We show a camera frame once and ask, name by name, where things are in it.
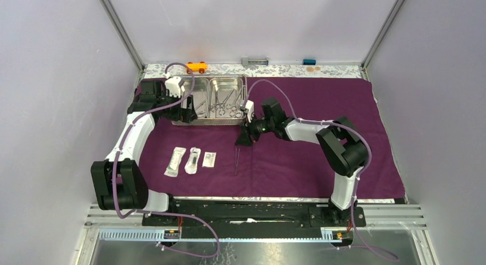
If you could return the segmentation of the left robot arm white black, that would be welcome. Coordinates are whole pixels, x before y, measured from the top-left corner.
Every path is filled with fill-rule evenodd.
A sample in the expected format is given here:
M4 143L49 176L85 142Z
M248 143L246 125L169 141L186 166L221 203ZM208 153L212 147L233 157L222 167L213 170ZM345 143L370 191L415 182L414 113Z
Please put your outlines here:
M129 213L137 210L156 212L163 225L176 222L178 211L172 196L149 189L139 161L149 135L159 119L190 123L197 118L192 92L195 78L180 76L143 79L127 109L126 125L111 152L91 166L97 203L102 210Z

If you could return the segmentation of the small white sterile packet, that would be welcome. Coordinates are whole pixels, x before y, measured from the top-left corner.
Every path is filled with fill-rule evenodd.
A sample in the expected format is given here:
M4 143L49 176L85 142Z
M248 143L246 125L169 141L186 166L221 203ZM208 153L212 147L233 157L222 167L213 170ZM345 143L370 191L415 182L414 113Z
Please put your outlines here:
M202 167L213 168L215 165L215 158L217 153L205 152L203 156Z

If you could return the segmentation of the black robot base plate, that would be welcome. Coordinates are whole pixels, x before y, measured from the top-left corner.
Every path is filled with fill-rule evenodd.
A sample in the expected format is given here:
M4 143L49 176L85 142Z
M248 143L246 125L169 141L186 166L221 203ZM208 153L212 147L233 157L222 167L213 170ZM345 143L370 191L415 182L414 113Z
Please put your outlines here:
M142 217L144 227L174 227L184 239L325 239L323 231L351 232L351 212L325 203L171 200L170 216Z

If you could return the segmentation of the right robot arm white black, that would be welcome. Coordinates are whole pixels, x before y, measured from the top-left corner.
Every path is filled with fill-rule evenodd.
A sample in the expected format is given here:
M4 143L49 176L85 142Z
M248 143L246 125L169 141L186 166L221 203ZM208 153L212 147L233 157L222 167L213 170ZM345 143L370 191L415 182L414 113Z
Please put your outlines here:
M351 219L356 202L356 181L371 158L371 148L345 116L334 121L313 121L288 116L275 98L262 103L263 116L254 115L254 104L245 101L238 107L246 119L240 125L237 146L251 146L262 134L272 133L284 141L320 145L335 173L328 217L337 226Z

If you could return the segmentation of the purple cloth wrap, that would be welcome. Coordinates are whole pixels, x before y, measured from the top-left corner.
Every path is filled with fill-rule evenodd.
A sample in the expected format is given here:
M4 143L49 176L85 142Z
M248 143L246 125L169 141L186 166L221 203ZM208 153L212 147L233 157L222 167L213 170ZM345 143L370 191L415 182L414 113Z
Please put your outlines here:
M352 78L248 78L255 113L263 100L276 98L286 114L310 120L346 116L372 150L371 165L358 184L359 199L402 198L405 188L395 166L370 82ZM161 119L149 135L139 169L151 190L182 196L309 197L328 198L334 172L321 147L308 142L260 136L251 147L240 147L234 175L238 126L175 126ZM213 168L199 167L195 174L180 169L177 177L164 175L175 147L197 147L217 153Z

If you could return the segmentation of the long white sterile packet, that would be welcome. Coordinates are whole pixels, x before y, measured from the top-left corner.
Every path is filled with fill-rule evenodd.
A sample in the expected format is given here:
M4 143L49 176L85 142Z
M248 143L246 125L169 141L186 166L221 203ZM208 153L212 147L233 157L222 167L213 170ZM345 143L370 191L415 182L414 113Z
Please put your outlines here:
M171 155L170 161L166 170L164 172L165 176L177 177L179 173L179 165L181 164L182 158L186 152L184 147L175 147Z

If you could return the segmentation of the steel scalpel handle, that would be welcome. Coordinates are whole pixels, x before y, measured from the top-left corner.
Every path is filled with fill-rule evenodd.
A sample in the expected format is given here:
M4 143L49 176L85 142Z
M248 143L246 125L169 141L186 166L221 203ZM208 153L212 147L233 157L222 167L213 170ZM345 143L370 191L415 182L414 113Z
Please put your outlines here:
M240 156L240 147L236 146L235 148L235 165L234 165L234 175L237 175L238 171L238 162L239 162L239 156Z

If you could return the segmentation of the perforated steel instrument tray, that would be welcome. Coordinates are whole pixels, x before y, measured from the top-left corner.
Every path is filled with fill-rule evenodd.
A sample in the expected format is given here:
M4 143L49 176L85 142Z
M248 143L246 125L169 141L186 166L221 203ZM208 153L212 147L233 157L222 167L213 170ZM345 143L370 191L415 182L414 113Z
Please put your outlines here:
M247 76L200 75L193 90L197 118L190 123L173 121L176 126L232 126L245 120L239 109L246 98Z

